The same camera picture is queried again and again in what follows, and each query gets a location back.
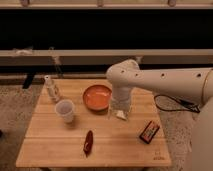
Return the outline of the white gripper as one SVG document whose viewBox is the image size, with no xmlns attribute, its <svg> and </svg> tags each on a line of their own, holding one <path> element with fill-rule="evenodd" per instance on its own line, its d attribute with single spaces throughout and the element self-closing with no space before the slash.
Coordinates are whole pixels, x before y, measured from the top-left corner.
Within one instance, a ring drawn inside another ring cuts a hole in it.
<svg viewBox="0 0 213 171">
<path fill-rule="evenodd" d="M 123 110 L 123 119 L 128 120 L 131 113 L 131 88 L 127 87 L 113 87 L 111 96 L 111 106 L 108 109 L 108 118 L 115 117 L 117 111 L 115 109 L 128 109 Z"/>
</svg>

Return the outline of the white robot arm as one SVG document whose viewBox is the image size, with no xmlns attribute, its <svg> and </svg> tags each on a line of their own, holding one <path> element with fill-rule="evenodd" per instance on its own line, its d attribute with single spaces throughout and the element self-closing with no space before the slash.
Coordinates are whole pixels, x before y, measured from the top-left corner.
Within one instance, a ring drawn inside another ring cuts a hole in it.
<svg viewBox="0 0 213 171">
<path fill-rule="evenodd" d="M 109 67 L 106 78 L 117 110 L 130 107 L 134 87 L 201 105 L 186 165 L 189 171 L 213 171 L 213 68 L 141 70 L 135 60 L 125 60 Z"/>
</svg>

